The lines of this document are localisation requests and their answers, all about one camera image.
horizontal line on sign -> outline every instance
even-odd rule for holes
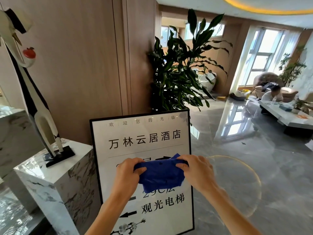
[[[178,145],[168,146],[168,147],[164,147],[164,148],[170,148],[170,147],[175,147],[175,146],[180,146],[180,145],[184,145],[184,144],[178,144]],[[153,151],[153,150],[158,150],[158,149],[151,149],[151,150],[146,150],[146,151],[141,151],[141,152],[135,152],[135,153],[143,153],[143,152],[148,152],[148,151]],[[125,155],[129,155],[129,154],[135,154],[135,153],[128,153],[128,154],[123,154],[123,155],[114,156],[114,157],[108,157],[108,158],[115,158],[115,157],[125,156]]]

marble block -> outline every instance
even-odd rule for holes
[[[83,143],[61,141],[76,155],[46,168],[44,149],[14,170],[57,234],[84,234],[101,207],[93,149]]]
[[[0,177],[24,208],[38,208],[13,168],[44,149],[25,110],[0,106]]]

folded blue cloth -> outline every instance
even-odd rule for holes
[[[188,162],[182,159],[176,159],[179,156],[179,154],[175,154],[175,156],[170,159],[140,162],[135,165],[134,170],[140,167],[147,168],[147,170],[139,176],[139,184],[143,185],[145,193],[182,185],[185,179],[184,171],[176,167],[176,164],[185,163],[188,165]]]

circular ceiling light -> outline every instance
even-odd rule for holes
[[[257,8],[248,6],[244,3],[241,3],[237,0],[224,0],[228,4],[232,5],[233,7],[237,7],[244,11],[249,11],[252,13],[257,14],[265,14],[265,15],[282,15],[282,16],[290,16],[290,15],[308,15],[313,14],[313,9],[306,9],[306,10],[272,10],[272,9],[264,9],[264,8]]]

sheer curtain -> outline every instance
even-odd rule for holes
[[[300,32],[288,31],[288,30],[284,32],[284,35],[282,36],[280,40],[280,43],[278,45],[278,48],[276,50],[272,63],[268,69],[269,72],[273,72],[277,75],[279,75],[282,72],[278,69],[280,65],[280,61],[284,58],[284,54],[293,53],[298,43],[299,36],[300,36]]]
[[[241,52],[239,63],[237,65],[237,69],[236,69],[233,83],[232,83],[232,86],[230,87],[229,93],[235,92],[238,89],[241,72],[242,72],[244,65],[245,65],[245,62],[247,60],[247,57],[248,57],[248,54],[250,51],[250,46],[252,44],[256,30],[257,30],[256,26],[250,26],[250,28],[249,28],[247,38],[246,38],[243,50]]]

